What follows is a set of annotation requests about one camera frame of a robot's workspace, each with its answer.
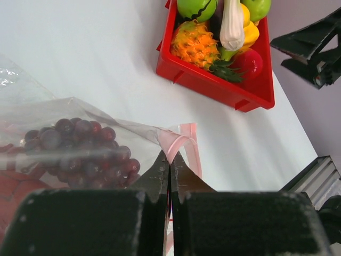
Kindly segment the red dotted zip bag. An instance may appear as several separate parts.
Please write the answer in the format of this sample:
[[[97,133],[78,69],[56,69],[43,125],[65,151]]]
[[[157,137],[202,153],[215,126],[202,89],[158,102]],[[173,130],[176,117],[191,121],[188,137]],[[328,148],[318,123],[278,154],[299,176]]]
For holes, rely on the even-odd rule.
[[[110,117],[77,98],[55,99],[1,56],[1,236],[21,201],[50,188],[126,188],[163,153],[202,175],[195,123],[172,129]]]

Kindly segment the purple toy grapes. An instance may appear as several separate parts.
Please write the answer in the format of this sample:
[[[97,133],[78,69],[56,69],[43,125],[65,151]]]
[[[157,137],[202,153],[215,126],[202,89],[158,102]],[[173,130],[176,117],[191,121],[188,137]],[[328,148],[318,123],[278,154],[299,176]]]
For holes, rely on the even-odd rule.
[[[115,129],[98,121],[62,118],[53,126],[28,131],[23,148],[27,166],[41,164],[70,188],[127,188],[140,178],[141,164],[116,139]]]

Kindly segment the red toy lobster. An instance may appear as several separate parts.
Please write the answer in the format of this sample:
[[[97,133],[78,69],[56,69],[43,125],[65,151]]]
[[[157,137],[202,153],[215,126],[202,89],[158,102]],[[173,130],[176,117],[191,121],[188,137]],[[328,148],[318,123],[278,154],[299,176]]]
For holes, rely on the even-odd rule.
[[[32,191],[49,188],[40,179],[46,173],[39,163],[32,163],[25,167],[24,172],[16,171],[16,157],[24,153],[22,147],[15,147],[9,143],[1,147],[1,238],[4,238],[7,228],[21,201]]]

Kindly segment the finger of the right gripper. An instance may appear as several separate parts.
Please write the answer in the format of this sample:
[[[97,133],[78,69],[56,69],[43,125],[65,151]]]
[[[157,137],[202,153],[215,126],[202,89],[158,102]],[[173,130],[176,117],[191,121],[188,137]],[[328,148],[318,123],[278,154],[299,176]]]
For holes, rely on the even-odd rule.
[[[334,37],[340,45],[340,9],[304,28],[274,38],[270,46],[292,57],[311,58]]]

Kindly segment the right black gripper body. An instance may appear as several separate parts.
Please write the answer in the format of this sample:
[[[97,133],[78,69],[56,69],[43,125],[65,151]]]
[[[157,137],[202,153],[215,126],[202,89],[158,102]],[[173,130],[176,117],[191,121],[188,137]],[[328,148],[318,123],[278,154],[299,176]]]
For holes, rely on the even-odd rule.
[[[340,78],[340,45],[337,41],[335,47],[324,48],[311,58],[290,56],[281,65],[318,90],[333,85]]]

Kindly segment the red toy pepper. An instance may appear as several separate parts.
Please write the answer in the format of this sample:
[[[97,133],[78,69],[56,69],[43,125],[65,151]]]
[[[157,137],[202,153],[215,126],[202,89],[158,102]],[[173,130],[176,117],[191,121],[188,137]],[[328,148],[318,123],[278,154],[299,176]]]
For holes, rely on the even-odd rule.
[[[243,79],[254,79],[263,70],[263,59],[253,49],[246,49],[232,57],[231,67],[236,69]]]

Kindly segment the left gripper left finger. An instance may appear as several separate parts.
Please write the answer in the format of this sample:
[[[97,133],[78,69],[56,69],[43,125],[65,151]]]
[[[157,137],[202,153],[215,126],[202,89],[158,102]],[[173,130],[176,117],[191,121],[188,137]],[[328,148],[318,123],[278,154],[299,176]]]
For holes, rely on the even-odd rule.
[[[165,255],[168,161],[126,189],[38,189],[6,231],[1,255]]]

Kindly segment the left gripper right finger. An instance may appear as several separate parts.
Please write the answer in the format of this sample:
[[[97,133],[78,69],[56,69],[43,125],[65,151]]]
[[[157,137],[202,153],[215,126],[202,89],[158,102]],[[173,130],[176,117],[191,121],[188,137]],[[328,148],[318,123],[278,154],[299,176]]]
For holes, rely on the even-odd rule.
[[[300,185],[315,159],[279,191],[217,192],[177,154],[170,166],[175,255],[332,255]]]

